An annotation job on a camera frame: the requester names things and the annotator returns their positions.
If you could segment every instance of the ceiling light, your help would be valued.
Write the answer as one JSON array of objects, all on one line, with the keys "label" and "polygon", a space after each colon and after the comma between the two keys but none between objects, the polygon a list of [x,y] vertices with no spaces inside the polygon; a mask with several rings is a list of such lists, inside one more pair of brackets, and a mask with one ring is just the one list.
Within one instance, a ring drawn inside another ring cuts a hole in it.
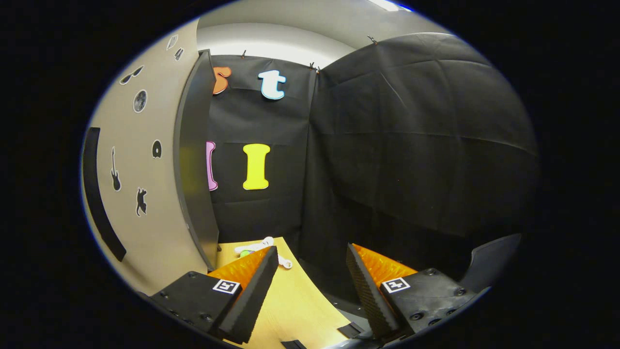
[{"label": "ceiling light", "polygon": [[373,4],[382,7],[384,10],[387,11],[398,11],[398,5],[393,4],[387,0],[368,0],[370,2],[372,2]]}]

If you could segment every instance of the table surface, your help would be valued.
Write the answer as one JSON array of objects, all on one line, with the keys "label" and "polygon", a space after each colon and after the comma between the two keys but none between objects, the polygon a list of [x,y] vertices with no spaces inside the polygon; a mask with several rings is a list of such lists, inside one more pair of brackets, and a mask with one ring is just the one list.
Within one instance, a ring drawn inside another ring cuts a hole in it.
[{"label": "table surface", "polygon": [[[217,267],[239,258],[234,252],[235,247],[259,242],[261,240],[220,243],[222,250],[217,254]],[[279,255],[293,262],[293,267],[286,269],[278,265],[250,341],[240,347],[284,349],[280,342],[297,339],[307,349],[322,349],[347,340],[338,328],[348,325],[350,321],[334,308],[310,280],[284,238],[274,238],[273,244],[278,248]]]}]

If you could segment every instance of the ceiling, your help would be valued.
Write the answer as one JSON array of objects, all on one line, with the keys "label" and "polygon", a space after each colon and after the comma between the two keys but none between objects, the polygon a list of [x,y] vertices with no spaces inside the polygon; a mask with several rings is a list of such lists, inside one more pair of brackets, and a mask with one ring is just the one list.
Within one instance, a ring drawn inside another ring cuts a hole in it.
[{"label": "ceiling", "polygon": [[386,11],[368,0],[240,0],[201,16],[198,29],[232,23],[269,23],[308,30],[355,49],[400,35],[448,30],[408,11]]}]

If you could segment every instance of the black silhouette sticker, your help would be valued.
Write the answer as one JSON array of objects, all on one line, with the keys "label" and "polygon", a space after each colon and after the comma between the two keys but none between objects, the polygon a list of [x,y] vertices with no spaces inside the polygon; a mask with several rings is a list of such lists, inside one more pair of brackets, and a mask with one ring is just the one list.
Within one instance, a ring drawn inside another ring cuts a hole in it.
[{"label": "black silhouette sticker", "polygon": [[177,52],[174,54],[174,60],[178,61],[179,59],[181,59],[181,55],[183,55],[184,51],[185,50],[182,47],[178,49]]},{"label": "black silhouette sticker", "polygon": [[161,158],[161,142],[158,139],[153,142],[153,158]]},{"label": "black silhouette sticker", "polygon": [[138,206],[136,206],[136,214],[138,215],[138,217],[140,217],[140,210],[142,210],[142,212],[144,212],[144,214],[146,215],[146,202],[144,201],[145,195],[146,190],[144,190],[144,188],[138,187],[138,197],[136,198],[138,200]]},{"label": "black silhouette sticker", "polygon": [[126,77],[124,77],[121,81],[120,84],[124,85],[127,84],[129,82],[129,80],[131,80],[131,77],[136,77],[138,76],[138,74],[140,74],[140,71],[142,71],[142,68],[144,68],[143,65],[141,65],[140,67],[138,67],[138,69],[134,70],[133,73],[127,75]]},{"label": "black silhouette sticker", "polygon": [[133,111],[141,112],[146,106],[146,90],[140,90],[133,98]]},{"label": "black silhouette sticker", "polygon": [[114,163],[114,147],[112,147],[112,185],[114,186],[114,190],[120,191],[120,180]]},{"label": "black silhouette sticker", "polygon": [[170,40],[168,40],[168,46],[166,46],[166,51],[170,50],[175,43],[177,43],[177,40],[179,39],[179,35],[173,35]]}]

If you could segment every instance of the screw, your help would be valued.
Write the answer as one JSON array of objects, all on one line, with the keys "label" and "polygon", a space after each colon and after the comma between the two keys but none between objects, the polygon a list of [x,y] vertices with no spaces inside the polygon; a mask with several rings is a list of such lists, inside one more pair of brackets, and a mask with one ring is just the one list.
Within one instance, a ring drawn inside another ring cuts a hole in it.
[{"label": "screw", "polygon": [[416,321],[416,320],[420,320],[421,318],[424,317],[424,314],[421,312],[417,312],[414,315],[411,315],[411,317],[409,317],[411,320]]}]

